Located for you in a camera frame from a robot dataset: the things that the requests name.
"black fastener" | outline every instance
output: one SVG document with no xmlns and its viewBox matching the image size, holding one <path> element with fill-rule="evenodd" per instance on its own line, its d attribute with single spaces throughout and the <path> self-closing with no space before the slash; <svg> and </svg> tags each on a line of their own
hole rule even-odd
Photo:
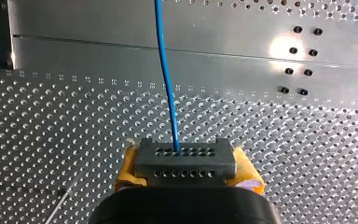
<svg viewBox="0 0 358 224">
<path fill-rule="evenodd" d="M 313 33 L 315 35 L 321 35 L 324 32 L 324 30 L 320 29 L 320 28 L 316 28 L 315 30 L 313 30 Z"/>
<path fill-rule="evenodd" d="M 298 94 L 300 94 L 300 95 L 308 95 L 308 91 L 304 90 L 304 89 L 300 89 L 300 90 L 298 90 Z"/>
<path fill-rule="evenodd" d="M 309 52 L 309 55 L 312 56 L 312 57 L 315 57 L 318 55 L 318 50 L 316 49 L 311 49 L 310 52 Z"/>
<path fill-rule="evenodd" d="M 282 88 L 280 89 L 280 92 L 281 92 L 281 93 L 284 93 L 284 94 L 287 94 L 287 93 L 289 93 L 289 88 L 282 87 Z"/>
<path fill-rule="evenodd" d="M 297 54 L 298 49 L 296 49 L 296 48 L 290 48 L 290 49 L 289 49 L 289 52 L 292 53 L 292 54 Z"/>
<path fill-rule="evenodd" d="M 286 70 L 284 70 L 284 73 L 286 73 L 287 75 L 292 75 L 295 71 L 292 68 L 286 68 Z"/>
<path fill-rule="evenodd" d="M 306 70 L 304 71 L 304 75 L 306 75 L 307 77 L 312 76 L 312 74 L 313 74 L 312 70 L 306 69 Z"/>
<path fill-rule="evenodd" d="M 301 26 L 296 26 L 293 31 L 296 33 L 296 34 L 300 34 L 302 32 L 302 27 Z"/>
</svg>

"perforated aluminum panel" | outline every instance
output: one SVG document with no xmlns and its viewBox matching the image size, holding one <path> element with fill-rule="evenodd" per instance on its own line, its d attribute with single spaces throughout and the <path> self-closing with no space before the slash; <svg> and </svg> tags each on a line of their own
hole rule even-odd
<svg viewBox="0 0 358 224">
<path fill-rule="evenodd" d="M 299 1 L 300 7 L 292 6 L 296 1 L 217 2 L 163 4 L 171 15 L 166 38 L 181 140 L 227 137 L 242 145 L 284 223 L 358 223 L 358 21 L 349 19 L 358 14 L 358 1 Z M 306 15 L 297 14 L 312 3 Z M 64 13 L 70 2 L 60 4 L 11 2 L 20 69 L 0 70 L 0 223 L 42 223 L 62 189 L 71 186 L 52 222 L 87 223 L 92 209 L 113 192 L 128 138 L 172 141 L 152 1 L 79 1 L 73 21 Z M 317 9 L 324 4 L 328 9 Z M 117 14 L 109 20 L 76 26 L 74 18 L 107 16 L 112 6 Z M 271 13 L 274 6 L 279 13 Z M 324 15 L 351 7 L 346 20 Z M 131 8 L 143 10 L 144 20 L 124 13 Z M 320 17 L 313 18 L 317 10 Z M 212 16 L 229 18 L 218 26 L 215 20 L 191 22 Z M 265 29 L 257 31 L 255 20 Z M 143 29 L 119 26 L 122 21 Z M 316 59 L 270 55 L 270 40 L 299 24 L 304 46 L 328 53 Z M 315 27 L 326 35 L 314 38 Z M 239 44 L 255 36 L 253 44 Z M 337 38 L 346 48 L 337 47 Z M 295 69 L 290 77 L 287 67 Z M 306 68 L 312 77 L 302 75 Z M 279 93 L 280 86 L 290 93 Z M 298 88 L 310 95 L 297 94 Z"/>
</svg>

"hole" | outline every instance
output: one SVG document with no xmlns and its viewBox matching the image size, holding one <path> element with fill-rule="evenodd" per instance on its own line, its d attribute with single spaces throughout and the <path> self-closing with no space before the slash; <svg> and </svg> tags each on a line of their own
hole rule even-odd
<svg viewBox="0 0 358 224">
<path fill-rule="evenodd" d="M 214 171 L 208 172 L 208 177 L 214 177 Z"/>
<path fill-rule="evenodd" d="M 163 171 L 162 172 L 162 176 L 164 176 L 164 177 L 168 177 L 169 175 L 170 175 L 169 171 Z"/>
<path fill-rule="evenodd" d="M 160 171 L 155 171 L 155 172 L 154 172 L 154 176 L 155 176 L 155 177 L 161 176 L 161 172 L 160 172 Z"/>
<path fill-rule="evenodd" d="M 187 177 L 188 176 L 188 171 L 182 171 L 181 176 L 182 177 Z"/>
<path fill-rule="evenodd" d="M 197 176 L 197 171 L 191 171 L 190 176 L 191 177 L 196 177 Z"/>
<path fill-rule="evenodd" d="M 172 177 L 178 177 L 179 171 L 172 171 Z"/>
<path fill-rule="evenodd" d="M 206 176 L 206 172 L 205 171 L 200 171 L 200 177 L 205 177 Z"/>
</svg>

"blue cable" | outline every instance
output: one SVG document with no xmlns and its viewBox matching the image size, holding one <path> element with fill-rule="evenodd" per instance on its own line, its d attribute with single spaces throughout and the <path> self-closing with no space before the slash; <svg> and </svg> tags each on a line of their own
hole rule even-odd
<svg viewBox="0 0 358 224">
<path fill-rule="evenodd" d="M 176 122 L 176 115 L 175 115 L 175 103 L 173 100 L 173 91 L 172 91 L 172 84 L 170 79 L 170 69 L 168 68 L 167 55 L 165 54 L 164 24 L 162 22 L 161 1 L 162 0 L 155 0 L 158 53 L 159 53 L 159 61 L 161 63 L 162 75 L 164 76 L 165 89 L 167 91 L 167 96 L 168 96 L 168 108 L 170 109 L 173 147 L 176 152 L 179 152 L 180 143 L 179 143 L 178 125 Z"/>
</svg>

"black base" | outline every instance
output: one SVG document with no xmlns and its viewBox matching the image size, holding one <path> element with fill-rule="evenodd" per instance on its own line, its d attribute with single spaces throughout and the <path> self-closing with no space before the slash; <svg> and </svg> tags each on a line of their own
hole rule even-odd
<svg viewBox="0 0 358 224">
<path fill-rule="evenodd" d="M 279 224 L 265 198 L 239 188 L 124 189 L 105 199 L 89 224 Z"/>
</svg>

